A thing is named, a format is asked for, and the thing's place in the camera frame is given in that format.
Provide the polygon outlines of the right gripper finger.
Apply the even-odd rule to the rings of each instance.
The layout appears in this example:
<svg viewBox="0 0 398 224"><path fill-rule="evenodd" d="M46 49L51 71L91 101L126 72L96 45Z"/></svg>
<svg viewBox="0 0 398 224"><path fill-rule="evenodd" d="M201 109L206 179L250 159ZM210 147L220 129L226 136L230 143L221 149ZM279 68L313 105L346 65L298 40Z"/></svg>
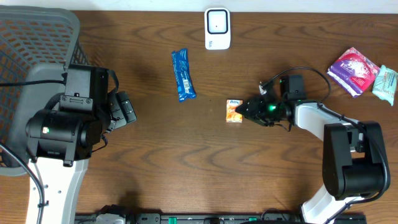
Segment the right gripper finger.
<svg viewBox="0 0 398 224"><path fill-rule="evenodd" d="M246 101L244 101L241 105L236 108L236 111L253 111L257 110L259 107L260 98L255 96Z"/></svg>
<svg viewBox="0 0 398 224"><path fill-rule="evenodd" d="M235 109L235 112L241 114L243 117L245 117L246 119L257 123L257 124L264 124L263 120L259 119L255 113L252 113L250 111L247 111L246 109L243 110L239 110L239 109Z"/></svg>

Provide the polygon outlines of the small orange box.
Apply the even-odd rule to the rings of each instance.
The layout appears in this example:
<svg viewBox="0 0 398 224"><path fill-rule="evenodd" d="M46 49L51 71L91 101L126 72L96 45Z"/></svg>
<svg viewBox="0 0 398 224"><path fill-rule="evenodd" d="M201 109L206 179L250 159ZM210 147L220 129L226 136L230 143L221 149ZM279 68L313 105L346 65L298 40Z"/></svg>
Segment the small orange box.
<svg viewBox="0 0 398 224"><path fill-rule="evenodd" d="M236 112L236 108L243 103L243 100L226 100L226 122L242 123L243 116Z"/></svg>

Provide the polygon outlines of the blue Oreo cookie pack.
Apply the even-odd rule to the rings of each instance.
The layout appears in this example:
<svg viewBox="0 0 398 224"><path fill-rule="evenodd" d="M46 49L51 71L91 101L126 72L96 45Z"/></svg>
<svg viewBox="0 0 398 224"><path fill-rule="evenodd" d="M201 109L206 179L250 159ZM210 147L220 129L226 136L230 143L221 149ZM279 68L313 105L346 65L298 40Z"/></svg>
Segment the blue Oreo cookie pack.
<svg viewBox="0 0 398 224"><path fill-rule="evenodd" d="M172 63L177 84L178 101L184 102L186 99L197 97L190 76L190 66L188 61L187 49L180 49L172 52Z"/></svg>

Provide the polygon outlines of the pink purple liners pack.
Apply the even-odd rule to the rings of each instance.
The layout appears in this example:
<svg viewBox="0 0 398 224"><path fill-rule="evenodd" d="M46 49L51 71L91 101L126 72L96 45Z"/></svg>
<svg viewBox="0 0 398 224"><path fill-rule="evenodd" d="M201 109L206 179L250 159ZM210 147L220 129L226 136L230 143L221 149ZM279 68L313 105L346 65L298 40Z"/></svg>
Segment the pink purple liners pack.
<svg viewBox="0 0 398 224"><path fill-rule="evenodd" d="M327 74L353 98L362 95L374 82L380 68L351 47L327 70Z"/></svg>

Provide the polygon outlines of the green tissue wipes pack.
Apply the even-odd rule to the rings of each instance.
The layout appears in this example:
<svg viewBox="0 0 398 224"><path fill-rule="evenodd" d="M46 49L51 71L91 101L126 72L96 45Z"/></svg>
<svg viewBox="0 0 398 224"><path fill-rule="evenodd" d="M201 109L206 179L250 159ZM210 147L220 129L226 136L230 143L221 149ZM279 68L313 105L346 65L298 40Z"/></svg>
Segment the green tissue wipes pack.
<svg viewBox="0 0 398 224"><path fill-rule="evenodd" d="M397 72L382 65L375 78L372 93L379 99L388 101L393 106L396 88Z"/></svg>

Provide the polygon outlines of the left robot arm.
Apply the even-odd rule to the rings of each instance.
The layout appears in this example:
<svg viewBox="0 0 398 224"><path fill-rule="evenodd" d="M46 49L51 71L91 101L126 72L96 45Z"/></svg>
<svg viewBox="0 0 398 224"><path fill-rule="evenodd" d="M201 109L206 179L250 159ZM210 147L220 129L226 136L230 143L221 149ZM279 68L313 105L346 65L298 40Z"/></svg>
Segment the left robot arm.
<svg viewBox="0 0 398 224"><path fill-rule="evenodd" d="M96 144L107 142L106 134L136 121L125 91L110 92L104 98L57 93L26 125L29 168L38 186L29 198L38 197L37 207L29 205L27 223L33 212L41 223L73 223L81 183Z"/></svg>

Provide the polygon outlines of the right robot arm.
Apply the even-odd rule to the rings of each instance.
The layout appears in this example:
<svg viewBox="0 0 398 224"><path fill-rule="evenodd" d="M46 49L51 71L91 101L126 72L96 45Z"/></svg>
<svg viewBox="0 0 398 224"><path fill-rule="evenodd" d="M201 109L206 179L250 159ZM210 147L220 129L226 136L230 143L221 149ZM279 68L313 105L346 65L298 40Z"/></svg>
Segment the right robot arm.
<svg viewBox="0 0 398 224"><path fill-rule="evenodd" d="M280 79L281 98L274 83L260 85L260 95L244 101L236 112L261 126L307 130L323 143L323 185L301 207L304 223L333 223L350 206L379 199L391 183L379 123L358 121L307 99L301 75Z"/></svg>

